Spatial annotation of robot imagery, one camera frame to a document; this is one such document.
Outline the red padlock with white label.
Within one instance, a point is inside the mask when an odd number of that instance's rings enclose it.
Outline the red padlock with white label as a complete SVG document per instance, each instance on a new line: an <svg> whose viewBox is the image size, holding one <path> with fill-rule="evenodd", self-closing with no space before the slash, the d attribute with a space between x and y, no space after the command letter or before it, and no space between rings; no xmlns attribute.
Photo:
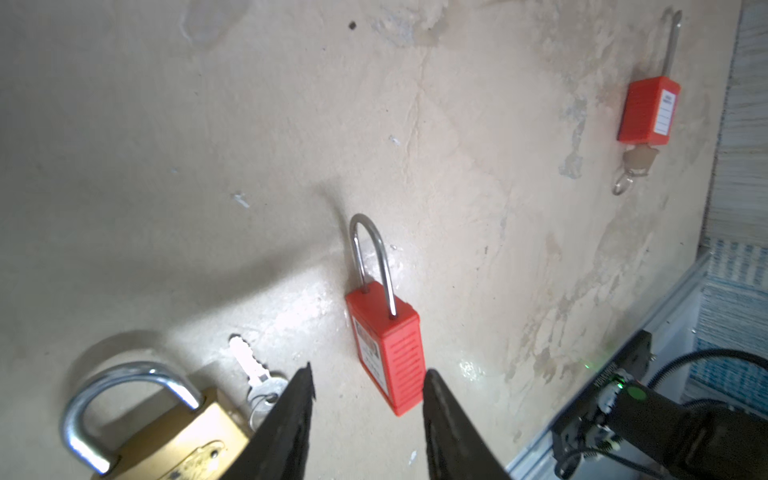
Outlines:
<svg viewBox="0 0 768 480"><path fill-rule="evenodd" d="M366 276L358 229L373 243L381 279ZM361 286L345 296L358 358L393 413L400 417L423 400L426 362L420 316L395 294L385 243L373 221L362 213L349 225Z"/></svg>

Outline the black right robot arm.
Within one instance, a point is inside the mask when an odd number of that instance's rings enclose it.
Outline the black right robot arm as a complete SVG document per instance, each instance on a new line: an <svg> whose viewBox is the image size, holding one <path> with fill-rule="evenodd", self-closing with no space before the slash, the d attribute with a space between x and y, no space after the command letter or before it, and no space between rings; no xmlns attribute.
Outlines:
<svg viewBox="0 0 768 480"><path fill-rule="evenodd" d="M607 427L677 479L765 479L767 421L720 405L684 406L636 382Z"/></svg>

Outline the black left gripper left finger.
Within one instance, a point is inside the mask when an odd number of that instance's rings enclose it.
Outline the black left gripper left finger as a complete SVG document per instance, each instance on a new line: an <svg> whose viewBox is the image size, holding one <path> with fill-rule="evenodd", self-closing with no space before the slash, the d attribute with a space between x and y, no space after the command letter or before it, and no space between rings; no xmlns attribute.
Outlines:
<svg viewBox="0 0 768 480"><path fill-rule="evenodd" d="M303 479L315 388L311 364L300 368L221 479Z"/></svg>

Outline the brass padlock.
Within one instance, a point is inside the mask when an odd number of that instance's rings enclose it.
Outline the brass padlock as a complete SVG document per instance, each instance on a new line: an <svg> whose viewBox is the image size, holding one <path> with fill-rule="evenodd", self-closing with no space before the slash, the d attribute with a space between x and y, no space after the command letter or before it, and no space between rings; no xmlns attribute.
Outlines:
<svg viewBox="0 0 768 480"><path fill-rule="evenodd" d="M111 451L87 431L83 416L100 394L130 382L159 385L177 404ZM96 479L219 479L243 452L252 430L218 388L199 390L165 364L138 361L89 379L66 406L60 435Z"/></svg>

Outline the small silver key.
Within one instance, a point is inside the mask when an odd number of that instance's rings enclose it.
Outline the small silver key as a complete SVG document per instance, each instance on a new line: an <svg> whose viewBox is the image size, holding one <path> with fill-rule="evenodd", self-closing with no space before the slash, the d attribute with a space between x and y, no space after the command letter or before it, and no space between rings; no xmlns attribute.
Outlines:
<svg viewBox="0 0 768 480"><path fill-rule="evenodd" d="M250 428L256 431L280 400L289 380L281 374L273 375L255 358L250 344L242 336L231 335L229 349L248 377L249 390L246 396L250 409L248 422Z"/></svg>

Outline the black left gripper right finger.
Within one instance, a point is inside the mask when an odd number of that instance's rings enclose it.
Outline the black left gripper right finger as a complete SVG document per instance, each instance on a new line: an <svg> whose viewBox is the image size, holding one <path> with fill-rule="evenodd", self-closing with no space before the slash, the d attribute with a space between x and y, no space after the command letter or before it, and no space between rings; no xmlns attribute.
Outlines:
<svg viewBox="0 0 768 480"><path fill-rule="evenodd" d="M422 412L430 479L510 479L436 369L424 378Z"/></svg>

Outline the small red padlock with key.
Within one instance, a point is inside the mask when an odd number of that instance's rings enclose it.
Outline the small red padlock with key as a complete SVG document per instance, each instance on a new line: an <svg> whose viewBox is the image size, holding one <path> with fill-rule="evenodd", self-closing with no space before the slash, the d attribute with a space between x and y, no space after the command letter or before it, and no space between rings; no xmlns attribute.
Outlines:
<svg viewBox="0 0 768 480"><path fill-rule="evenodd" d="M622 171L612 187L616 196L626 192L636 179L648 176L659 147L669 143L681 92L670 73L682 20L683 12L675 11L661 75L634 81L628 87L617 140L631 149L622 155Z"/></svg>

